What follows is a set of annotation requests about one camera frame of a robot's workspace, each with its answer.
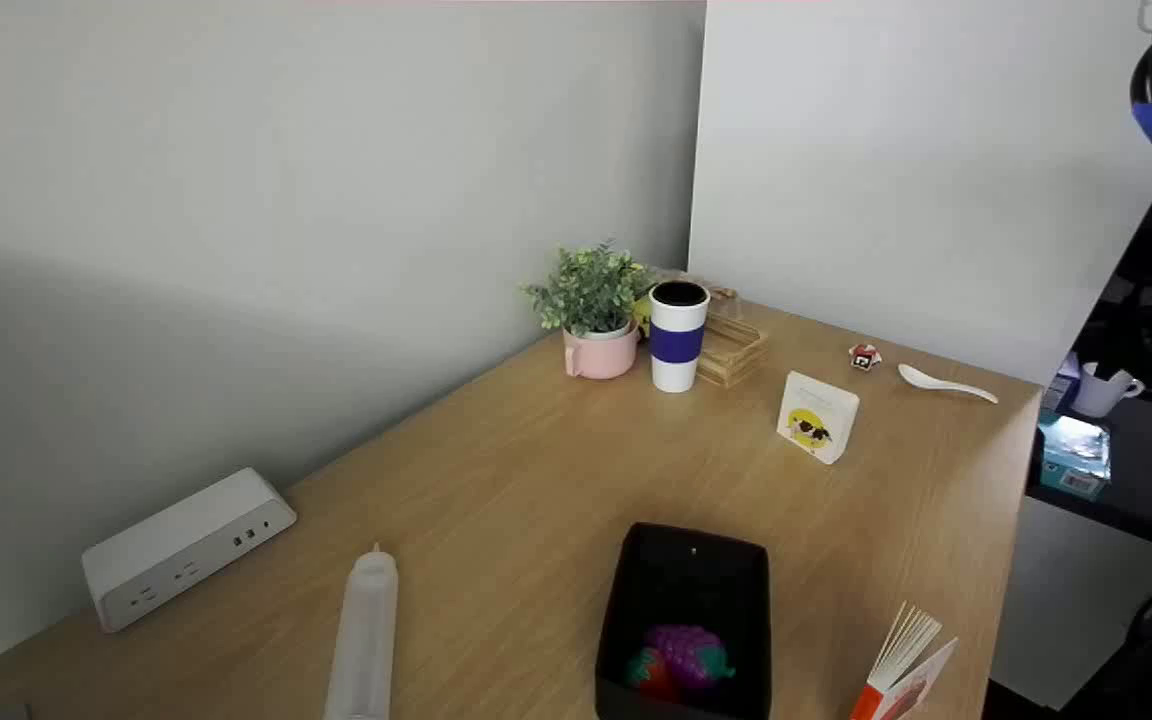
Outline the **white cup with blue sleeve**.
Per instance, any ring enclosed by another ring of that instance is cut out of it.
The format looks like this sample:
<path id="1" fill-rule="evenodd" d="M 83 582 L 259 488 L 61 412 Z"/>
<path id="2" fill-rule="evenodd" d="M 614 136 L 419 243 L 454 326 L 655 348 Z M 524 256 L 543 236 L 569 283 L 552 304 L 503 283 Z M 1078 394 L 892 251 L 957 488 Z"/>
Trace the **white cup with blue sleeve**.
<path id="1" fill-rule="evenodd" d="M 649 297 L 649 356 L 660 393 L 688 393 L 697 385 L 706 290 L 692 279 L 663 279 Z"/>

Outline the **small red white toy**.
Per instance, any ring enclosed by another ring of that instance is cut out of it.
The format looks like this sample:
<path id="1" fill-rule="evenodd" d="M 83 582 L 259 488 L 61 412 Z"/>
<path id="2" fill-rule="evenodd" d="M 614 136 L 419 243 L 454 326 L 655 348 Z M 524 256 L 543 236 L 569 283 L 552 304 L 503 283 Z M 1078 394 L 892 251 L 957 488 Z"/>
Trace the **small red white toy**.
<path id="1" fill-rule="evenodd" d="M 854 340 L 854 345 L 848 345 L 848 358 L 851 358 L 851 368 L 867 371 L 867 368 L 882 364 L 882 352 L 871 340 Z"/>

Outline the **white plastic spoon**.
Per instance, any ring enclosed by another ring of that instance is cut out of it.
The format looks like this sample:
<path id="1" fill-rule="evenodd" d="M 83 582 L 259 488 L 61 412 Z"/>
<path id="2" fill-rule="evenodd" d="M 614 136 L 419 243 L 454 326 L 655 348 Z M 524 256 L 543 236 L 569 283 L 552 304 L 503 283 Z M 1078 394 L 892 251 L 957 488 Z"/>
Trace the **white plastic spoon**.
<path id="1" fill-rule="evenodd" d="M 894 364 L 894 375 L 906 385 L 906 388 L 920 388 L 920 393 L 949 393 L 949 394 L 971 394 L 971 399 L 985 399 L 985 403 L 1000 403 L 995 393 L 986 388 L 974 388 L 974 385 L 961 385 L 961 379 L 939 379 L 915 364 Z"/>

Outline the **white mug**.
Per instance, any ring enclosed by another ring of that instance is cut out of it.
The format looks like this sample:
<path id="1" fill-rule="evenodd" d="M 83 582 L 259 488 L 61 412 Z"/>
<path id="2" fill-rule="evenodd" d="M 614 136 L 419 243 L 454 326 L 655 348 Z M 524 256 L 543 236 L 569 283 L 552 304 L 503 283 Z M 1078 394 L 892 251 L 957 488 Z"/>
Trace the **white mug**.
<path id="1" fill-rule="evenodd" d="M 1143 393 L 1143 379 L 1127 368 L 1115 368 L 1110 375 L 1101 371 L 1095 358 L 1085 364 L 1078 388 L 1071 394 L 1071 412 L 1087 420 L 1102 420 L 1118 399 L 1136 399 Z"/>

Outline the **translucent white bottle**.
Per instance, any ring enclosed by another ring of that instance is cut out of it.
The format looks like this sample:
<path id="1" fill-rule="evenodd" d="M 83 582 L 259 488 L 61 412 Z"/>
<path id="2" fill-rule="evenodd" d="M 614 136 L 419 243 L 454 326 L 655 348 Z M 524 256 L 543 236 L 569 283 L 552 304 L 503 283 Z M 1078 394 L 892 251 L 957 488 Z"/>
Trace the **translucent white bottle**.
<path id="1" fill-rule="evenodd" d="M 323 720 L 391 717 L 397 594 L 397 561 L 368 547 L 343 582 Z"/>

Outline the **green plant in pink pot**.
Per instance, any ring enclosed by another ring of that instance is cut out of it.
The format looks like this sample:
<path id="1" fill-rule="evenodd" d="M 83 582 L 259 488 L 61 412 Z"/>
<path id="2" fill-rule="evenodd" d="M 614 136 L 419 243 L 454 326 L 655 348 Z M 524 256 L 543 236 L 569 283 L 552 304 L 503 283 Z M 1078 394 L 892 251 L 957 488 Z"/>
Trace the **green plant in pink pot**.
<path id="1" fill-rule="evenodd" d="M 609 243 L 560 247 L 527 307 L 543 333 L 560 337 L 569 379 L 618 379 L 636 364 L 640 321 L 653 272 Z"/>

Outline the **white power strip box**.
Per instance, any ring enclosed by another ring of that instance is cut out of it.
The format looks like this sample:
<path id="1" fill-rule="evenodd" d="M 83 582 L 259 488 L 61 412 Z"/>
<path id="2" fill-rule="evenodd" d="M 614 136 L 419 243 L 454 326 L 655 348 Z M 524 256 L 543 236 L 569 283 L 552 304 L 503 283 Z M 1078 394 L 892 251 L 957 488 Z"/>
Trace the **white power strip box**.
<path id="1" fill-rule="evenodd" d="M 297 506 L 239 467 L 78 555 L 105 632 L 123 632 L 297 524 Z"/>

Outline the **white card with yellow print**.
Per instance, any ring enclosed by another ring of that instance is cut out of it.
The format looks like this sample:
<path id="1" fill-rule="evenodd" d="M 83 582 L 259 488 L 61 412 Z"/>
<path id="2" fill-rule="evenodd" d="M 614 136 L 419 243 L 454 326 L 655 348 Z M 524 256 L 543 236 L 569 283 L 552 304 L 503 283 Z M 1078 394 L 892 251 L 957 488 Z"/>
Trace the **white card with yellow print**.
<path id="1" fill-rule="evenodd" d="M 860 394 L 803 371 L 784 375 L 775 431 L 818 462 L 848 453 Z"/>

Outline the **black plastic box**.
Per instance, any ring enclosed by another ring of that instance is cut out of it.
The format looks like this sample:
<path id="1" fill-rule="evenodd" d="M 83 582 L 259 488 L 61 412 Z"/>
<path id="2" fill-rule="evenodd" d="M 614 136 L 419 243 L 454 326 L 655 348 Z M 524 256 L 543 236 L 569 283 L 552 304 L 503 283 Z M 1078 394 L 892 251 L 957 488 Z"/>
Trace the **black plastic box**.
<path id="1" fill-rule="evenodd" d="M 655 622 L 712 628 L 734 677 L 705 696 L 653 698 L 623 673 Z M 633 524 L 597 646 L 597 720 L 767 720 L 771 713 L 771 609 L 767 550 L 759 543 Z"/>

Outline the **wooden slat tray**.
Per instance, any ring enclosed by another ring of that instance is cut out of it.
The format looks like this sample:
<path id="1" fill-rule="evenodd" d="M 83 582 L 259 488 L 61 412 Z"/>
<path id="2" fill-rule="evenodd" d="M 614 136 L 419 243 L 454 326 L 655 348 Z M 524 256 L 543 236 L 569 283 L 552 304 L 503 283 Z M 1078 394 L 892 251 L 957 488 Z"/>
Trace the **wooden slat tray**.
<path id="1" fill-rule="evenodd" d="M 712 288 L 701 375 L 721 388 L 730 388 L 756 368 L 765 345 L 767 333 L 747 321 L 743 299 L 730 288 Z"/>

